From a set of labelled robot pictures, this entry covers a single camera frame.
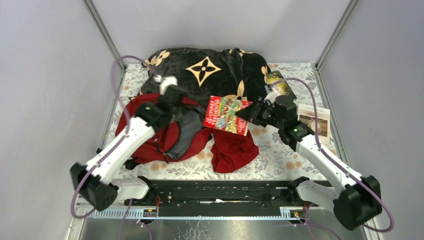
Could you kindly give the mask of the red treehouse storybook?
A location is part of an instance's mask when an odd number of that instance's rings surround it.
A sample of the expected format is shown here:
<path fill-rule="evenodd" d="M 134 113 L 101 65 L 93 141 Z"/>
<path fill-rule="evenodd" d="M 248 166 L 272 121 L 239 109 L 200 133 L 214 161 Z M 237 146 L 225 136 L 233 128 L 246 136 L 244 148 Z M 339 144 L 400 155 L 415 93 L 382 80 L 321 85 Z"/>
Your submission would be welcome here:
<path fill-rule="evenodd" d="M 248 134 L 248 122 L 236 112 L 248 107 L 252 102 L 220 96 L 211 96 L 206 109 L 203 126 L 241 136 Z"/>

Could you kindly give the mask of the red student backpack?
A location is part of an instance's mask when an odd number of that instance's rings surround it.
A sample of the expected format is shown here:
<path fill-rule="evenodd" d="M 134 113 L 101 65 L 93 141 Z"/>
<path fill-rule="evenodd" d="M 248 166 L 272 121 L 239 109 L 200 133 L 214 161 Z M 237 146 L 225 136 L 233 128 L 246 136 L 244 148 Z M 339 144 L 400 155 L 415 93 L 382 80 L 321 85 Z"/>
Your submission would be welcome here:
<path fill-rule="evenodd" d="M 200 153 L 212 139 L 203 126 L 206 106 L 187 97 L 182 101 L 182 117 L 160 129 L 125 162 L 127 169 L 153 161 L 167 164 L 187 160 Z"/>

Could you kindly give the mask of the green dark cover book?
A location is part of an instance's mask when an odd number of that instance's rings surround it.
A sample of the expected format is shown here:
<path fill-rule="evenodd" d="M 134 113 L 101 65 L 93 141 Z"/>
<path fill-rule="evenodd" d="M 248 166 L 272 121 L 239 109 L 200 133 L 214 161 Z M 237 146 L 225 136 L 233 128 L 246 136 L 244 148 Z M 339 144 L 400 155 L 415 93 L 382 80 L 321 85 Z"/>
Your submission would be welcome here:
<path fill-rule="evenodd" d="M 271 71 L 266 76 L 266 84 L 270 85 L 280 95 L 289 96 L 291 99 L 296 100 L 297 96 L 293 92 L 289 84 L 284 81 L 284 77 L 280 71 Z"/>

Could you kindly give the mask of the black floral plush blanket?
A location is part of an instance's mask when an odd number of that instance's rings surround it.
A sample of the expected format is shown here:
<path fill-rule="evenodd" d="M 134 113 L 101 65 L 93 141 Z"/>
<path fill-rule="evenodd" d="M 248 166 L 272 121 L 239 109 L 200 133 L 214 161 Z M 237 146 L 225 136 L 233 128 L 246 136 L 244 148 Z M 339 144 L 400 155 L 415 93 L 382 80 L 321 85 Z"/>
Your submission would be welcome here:
<path fill-rule="evenodd" d="M 138 95 L 159 92 L 155 75 L 174 76 L 194 101 L 206 105 L 210 96 L 255 101 L 266 96 L 271 69 L 263 56 L 240 48 L 222 51 L 193 47 L 161 49 L 142 63 L 148 78 Z"/>

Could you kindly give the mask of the white beige cover book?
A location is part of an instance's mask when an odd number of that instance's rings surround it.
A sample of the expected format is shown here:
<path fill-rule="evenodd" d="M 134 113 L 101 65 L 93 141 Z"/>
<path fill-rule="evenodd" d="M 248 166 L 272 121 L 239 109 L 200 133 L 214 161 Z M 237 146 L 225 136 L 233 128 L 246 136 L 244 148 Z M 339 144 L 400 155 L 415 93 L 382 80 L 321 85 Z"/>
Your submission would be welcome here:
<path fill-rule="evenodd" d="M 297 105 L 298 120 L 319 135 L 320 141 L 327 147 L 331 143 L 331 110 L 313 105 Z"/>

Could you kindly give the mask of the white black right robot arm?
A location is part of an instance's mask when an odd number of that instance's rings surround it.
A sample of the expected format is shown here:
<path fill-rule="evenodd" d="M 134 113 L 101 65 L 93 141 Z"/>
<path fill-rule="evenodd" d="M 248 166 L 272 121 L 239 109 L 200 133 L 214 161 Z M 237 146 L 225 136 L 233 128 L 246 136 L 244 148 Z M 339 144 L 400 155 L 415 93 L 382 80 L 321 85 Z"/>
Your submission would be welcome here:
<path fill-rule="evenodd" d="M 281 141 L 311 162 L 330 183 L 327 187 L 305 177 L 295 180 L 286 193 L 291 205 L 316 204 L 332 212 L 347 230 L 382 213 L 379 181 L 372 175 L 363 177 L 320 143 L 318 135 L 299 121 L 297 105 L 289 96 L 279 95 L 274 101 L 260 97 L 235 114 L 257 126 L 275 127 Z"/>

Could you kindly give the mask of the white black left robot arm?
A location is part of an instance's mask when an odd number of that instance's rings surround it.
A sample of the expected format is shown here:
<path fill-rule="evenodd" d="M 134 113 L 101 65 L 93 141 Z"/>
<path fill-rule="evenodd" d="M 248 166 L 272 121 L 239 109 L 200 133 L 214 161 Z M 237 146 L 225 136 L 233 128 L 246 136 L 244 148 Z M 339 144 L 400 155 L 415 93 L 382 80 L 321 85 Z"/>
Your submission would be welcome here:
<path fill-rule="evenodd" d="M 171 123 L 186 95 L 174 76 L 156 75 L 154 81 L 159 84 L 157 102 L 143 103 L 133 117 L 125 110 L 127 124 L 117 137 L 87 163 L 76 162 L 70 168 L 75 189 L 72 209 L 75 208 L 78 196 L 99 212 L 116 201 L 137 199 L 144 206 L 154 202 L 155 192 L 142 178 L 115 177 L 121 166 L 142 144 Z"/>

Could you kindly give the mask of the red cloth garment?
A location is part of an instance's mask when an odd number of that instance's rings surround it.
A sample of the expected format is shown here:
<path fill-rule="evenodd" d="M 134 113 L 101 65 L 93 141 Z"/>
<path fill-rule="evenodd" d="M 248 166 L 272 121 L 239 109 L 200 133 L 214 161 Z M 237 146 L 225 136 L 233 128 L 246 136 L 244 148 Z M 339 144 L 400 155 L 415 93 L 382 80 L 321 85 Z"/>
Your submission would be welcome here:
<path fill-rule="evenodd" d="M 246 136 L 212 130 L 214 144 L 211 164 L 213 171 L 220 174 L 233 173 L 246 166 L 259 155 L 259 147 L 254 143 L 250 132 Z"/>

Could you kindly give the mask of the floral patterned table mat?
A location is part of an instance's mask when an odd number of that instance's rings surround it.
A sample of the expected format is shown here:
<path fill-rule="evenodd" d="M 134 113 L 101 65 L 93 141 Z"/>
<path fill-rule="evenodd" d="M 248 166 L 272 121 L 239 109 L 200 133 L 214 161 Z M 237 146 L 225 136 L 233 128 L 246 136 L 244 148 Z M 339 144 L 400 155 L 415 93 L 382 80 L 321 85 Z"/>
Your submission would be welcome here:
<path fill-rule="evenodd" d="M 315 68 L 312 63 L 269 63 L 271 71 L 279 71 L 284 77 L 304 80 L 312 89 L 316 105 L 324 107 L 316 82 Z M 123 103 L 134 97 L 141 85 L 148 78 L 147 68 L 140 64 L 129 64 L 123 75 L 120 99 Z M 313 102 L 308 90 L 297 81 L 287 81 L 297 97 L 296 103 L 312 106 Z M 101 139 L 100 148 L 107 146 L 114 138 L 115 131 L 122 114 L 122 107 L 114 106 Z M 115 178 L 134 178 L 144 176 L 149 180 L 294 180 L 305 176 L 312 180 L 325 180 L 325 177 L 299 153 L 284 145 L 275 128 L 249 125 L 254 143 L 259 147 L 259 155 L 246 166 L 233 173 L 216 173 L 212 167 L 214 140 L 196 156 L 177 163 L 167 164 L 164 161 L 153 161 L 141 164 L 133 170 L 122 167 Z"/>

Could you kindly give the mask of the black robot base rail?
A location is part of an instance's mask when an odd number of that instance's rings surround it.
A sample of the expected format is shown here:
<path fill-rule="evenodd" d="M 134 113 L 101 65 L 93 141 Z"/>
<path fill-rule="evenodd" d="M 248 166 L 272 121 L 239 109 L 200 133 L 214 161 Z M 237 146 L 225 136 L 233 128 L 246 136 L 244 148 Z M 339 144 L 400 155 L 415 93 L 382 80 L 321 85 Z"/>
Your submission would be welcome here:
<path fill-rule="evenodd" d="M 151 180 L 134 207 L 151 206 L 160 217 L 276 217 L 281 207 L 305 203 L 287 180 Z"/>

